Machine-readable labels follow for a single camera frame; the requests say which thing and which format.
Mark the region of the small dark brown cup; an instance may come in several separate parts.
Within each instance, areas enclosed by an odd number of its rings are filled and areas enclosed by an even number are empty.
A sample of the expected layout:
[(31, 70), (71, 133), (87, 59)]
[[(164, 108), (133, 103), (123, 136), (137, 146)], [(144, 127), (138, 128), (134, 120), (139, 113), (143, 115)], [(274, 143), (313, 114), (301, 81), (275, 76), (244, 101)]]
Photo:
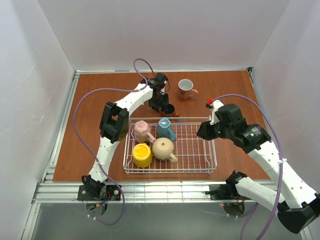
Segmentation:
[(160, 114), (165, 118), (174, 118), (180, 116), (175, 107), (170, 103), (167, 106), (161, 108)]

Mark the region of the white floral mug pink handle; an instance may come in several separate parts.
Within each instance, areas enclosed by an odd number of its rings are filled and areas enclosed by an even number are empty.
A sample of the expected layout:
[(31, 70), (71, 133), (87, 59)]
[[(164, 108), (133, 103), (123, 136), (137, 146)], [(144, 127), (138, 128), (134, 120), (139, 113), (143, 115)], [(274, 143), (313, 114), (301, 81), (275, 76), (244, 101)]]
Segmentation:
[(178, 82), (178, 88), (179, 98), (182, 100), (187, 100), (198, 95), (198, 91), (194, 89), (194, 83), (189, 79), (181, 79)]

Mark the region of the blue mug white inside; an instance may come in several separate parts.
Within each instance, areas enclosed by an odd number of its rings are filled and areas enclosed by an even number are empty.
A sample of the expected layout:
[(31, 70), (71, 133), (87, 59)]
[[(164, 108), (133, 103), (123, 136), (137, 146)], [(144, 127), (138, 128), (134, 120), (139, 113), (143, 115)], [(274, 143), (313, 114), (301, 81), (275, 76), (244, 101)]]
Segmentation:
[(168, 118), (161, 118), (156, 127), (157, 138), (167, 138), (175, 142), (177, 137), (173, 132), (172, 124)]

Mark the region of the pink faceted mug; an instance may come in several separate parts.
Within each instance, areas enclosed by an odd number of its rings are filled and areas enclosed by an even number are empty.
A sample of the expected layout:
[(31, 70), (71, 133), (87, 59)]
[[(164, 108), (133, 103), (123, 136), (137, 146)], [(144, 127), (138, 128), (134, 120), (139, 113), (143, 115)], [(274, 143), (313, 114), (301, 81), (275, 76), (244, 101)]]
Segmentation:
[(144, 120), (139, 120), (135, 123), (133, 128), (135, 140), (142, 144), (145, 142), (154, 143), (156, 138), (151, 133), (151, 128)]

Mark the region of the beige round mug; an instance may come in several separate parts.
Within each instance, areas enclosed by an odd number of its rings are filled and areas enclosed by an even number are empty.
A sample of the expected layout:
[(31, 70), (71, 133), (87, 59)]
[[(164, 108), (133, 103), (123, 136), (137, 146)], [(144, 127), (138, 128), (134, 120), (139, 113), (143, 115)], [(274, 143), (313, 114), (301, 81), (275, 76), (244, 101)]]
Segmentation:
[(173, 142), (165, 137), (160, 137), (152, 144), (152, 153), (159, 161), (169, 160), (171, 163), (176, 164), (178, 158), (174, 154)]

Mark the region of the yellow mug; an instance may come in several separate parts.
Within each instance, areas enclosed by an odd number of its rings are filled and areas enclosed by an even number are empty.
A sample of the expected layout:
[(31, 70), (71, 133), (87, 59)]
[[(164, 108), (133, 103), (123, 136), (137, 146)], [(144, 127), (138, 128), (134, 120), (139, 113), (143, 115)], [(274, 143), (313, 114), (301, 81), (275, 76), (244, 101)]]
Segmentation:
[(137, 167), (146, 168), (152, 162), (152, 151), (146, 143), (136, 144), (132, 150), (133, 162)]

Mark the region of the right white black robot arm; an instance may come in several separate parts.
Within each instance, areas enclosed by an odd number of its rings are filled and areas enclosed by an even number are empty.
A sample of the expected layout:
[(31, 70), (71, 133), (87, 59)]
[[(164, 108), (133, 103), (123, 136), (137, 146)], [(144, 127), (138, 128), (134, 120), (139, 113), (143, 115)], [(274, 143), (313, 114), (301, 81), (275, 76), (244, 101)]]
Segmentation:
[(225, 184), (208, 191), (212, 198), (249, 198), (272, 210), (282, 225), (298, 234), (320, 216), (320, 195), (303, 181), (280, 152), (270, 135), (259, 124), (247, 124), (240, 108), (231, 103), (210, 101), (209, 121), (202, 122), (197, 136), (211, 141), (228, 139), (241, 148), (264, 170), (274, 184), (281, 184), (280, 193), (252, 180), (242, 172), (233, 171)]

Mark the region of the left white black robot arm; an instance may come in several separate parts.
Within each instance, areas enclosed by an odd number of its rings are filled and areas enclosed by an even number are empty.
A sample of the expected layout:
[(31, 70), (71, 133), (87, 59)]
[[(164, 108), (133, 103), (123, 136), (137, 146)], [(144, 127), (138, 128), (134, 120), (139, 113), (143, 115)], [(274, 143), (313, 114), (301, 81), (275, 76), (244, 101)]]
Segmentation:
[(88, 175), (81, 177), (86, 192), (94, 199), (102, 199), (106, 194), (105, 181), (113, 155), (119, 143), (129, 131), (130, 115), (145, 102), (154, 111), (169, 104), (165, 93), (168, 83), (165, 74), (158, 72), (155, 77), (142, 80), (128, 95), (116, 102), (107, 102), (99, 124), (100, 142), (95, 162)]

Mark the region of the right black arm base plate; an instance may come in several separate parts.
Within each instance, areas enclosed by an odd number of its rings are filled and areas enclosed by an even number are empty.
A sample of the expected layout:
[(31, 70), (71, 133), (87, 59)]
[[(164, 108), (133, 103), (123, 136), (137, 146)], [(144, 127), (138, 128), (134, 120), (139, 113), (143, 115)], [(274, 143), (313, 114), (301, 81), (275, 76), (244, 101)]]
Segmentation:
[(209, 190), (205, 191), (204, 194), (210, 196), (211, 200), (249, 200), (248, 197), (244, 197), (238, 193), (236, 184), (231, 183), (210, 184)]

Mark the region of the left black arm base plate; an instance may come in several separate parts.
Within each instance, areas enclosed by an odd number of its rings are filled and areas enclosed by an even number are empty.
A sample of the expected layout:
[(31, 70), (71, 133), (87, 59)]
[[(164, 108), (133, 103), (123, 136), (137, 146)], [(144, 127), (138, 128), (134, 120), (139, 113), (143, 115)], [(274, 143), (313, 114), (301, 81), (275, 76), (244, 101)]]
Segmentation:
[(89, 190), (85, 185), (81, 185), (77, 194), (78, 201), (119, 201), (121, 198), (121, 192), (116, 185), (105, 185), (100, 193)]

